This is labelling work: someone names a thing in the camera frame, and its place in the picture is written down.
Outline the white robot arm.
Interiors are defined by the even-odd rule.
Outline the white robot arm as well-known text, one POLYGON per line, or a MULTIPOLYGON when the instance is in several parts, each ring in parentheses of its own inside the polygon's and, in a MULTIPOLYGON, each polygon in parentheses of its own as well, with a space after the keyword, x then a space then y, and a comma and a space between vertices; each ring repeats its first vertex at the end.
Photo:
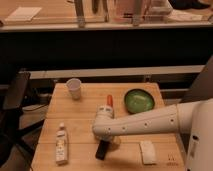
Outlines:
POLYGON ((185 171, 213 171, 213 98, 120 118, 103 105, 97 109, 92 131, 105 141, 121 135, 189 133, 185 171))

